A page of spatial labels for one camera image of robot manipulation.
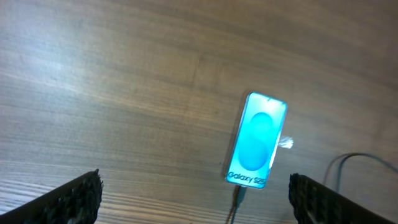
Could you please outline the teal screen smartphone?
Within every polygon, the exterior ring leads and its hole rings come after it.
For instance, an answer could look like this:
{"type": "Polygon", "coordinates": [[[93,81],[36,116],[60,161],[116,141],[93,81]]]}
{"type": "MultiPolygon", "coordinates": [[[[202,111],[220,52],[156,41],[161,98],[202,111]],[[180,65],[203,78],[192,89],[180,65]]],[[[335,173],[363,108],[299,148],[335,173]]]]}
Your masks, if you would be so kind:
{"type": "Polygon", "coordinates": [[[250,92],[244,104],[225,180],[254,189],[266,186],[287,112],[287,103],[250,92]]]}

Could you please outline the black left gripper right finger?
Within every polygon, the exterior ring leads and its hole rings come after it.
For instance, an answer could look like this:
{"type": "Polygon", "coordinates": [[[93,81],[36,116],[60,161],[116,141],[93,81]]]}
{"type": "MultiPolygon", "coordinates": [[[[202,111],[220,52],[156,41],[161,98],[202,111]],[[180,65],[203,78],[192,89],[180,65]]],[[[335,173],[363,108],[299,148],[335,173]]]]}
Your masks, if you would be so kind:
{"type": "Polygon", "coordinates": [[[299,224],[394,224],[298,173],[290,175],[289,202],[299,224]]]}

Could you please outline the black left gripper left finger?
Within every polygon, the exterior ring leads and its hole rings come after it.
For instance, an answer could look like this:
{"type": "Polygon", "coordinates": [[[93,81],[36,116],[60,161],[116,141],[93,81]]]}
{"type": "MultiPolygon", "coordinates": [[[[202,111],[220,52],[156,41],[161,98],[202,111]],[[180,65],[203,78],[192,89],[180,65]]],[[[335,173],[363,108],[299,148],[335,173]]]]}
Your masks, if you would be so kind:
{"type": "Polygon", "coordinates": [[[95,223],[102,201],[99,170],[87,172],[62,186],[1,215],[1,223],[95,223]]]}

